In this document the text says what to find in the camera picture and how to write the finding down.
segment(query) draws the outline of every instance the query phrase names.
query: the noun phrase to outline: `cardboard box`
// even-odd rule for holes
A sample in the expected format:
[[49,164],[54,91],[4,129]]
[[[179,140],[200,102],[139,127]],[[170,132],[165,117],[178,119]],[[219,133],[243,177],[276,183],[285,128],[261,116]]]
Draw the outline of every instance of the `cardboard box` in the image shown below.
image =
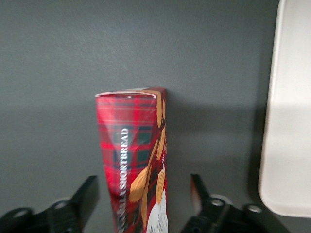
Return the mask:
[[96,95],[116,233],[167,233],[166,90]]

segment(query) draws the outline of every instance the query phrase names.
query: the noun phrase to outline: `red plaid packaging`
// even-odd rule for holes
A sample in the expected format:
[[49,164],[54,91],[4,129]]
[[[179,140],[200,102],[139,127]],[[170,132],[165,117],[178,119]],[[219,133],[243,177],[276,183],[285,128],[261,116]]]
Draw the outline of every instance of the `red plaid packaging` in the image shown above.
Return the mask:
[[96,95],[115,233],[167,233],[166,90]]

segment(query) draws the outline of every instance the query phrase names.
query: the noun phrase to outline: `gray wall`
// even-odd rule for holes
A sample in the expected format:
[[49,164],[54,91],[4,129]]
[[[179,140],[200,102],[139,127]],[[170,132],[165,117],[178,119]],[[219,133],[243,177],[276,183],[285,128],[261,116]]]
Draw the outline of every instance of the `gray wall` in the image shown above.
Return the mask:
[[[277,0],[0,1],[0,215],[99,175],[86,233],[113,232],[94,95],[168,90],[170,232],[191,173],[236,206],[256,190]],[[293,233],[311,221],[279,217]]]

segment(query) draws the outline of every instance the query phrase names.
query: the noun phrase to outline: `white plastic container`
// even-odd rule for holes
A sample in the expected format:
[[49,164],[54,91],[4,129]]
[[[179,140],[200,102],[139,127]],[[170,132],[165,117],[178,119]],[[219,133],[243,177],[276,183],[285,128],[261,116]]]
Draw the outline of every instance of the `white plastic container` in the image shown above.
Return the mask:
[[259,194],[273,212],[311,217],[311,0],[281,0]]

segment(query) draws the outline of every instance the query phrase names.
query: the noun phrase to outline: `shortbread box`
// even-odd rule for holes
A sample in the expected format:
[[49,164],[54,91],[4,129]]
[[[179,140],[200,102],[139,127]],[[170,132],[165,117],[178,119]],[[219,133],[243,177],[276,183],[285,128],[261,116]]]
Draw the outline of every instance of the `shortbread box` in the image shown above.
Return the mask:
[[167,233],[166,90],[96,95],[115,233]]

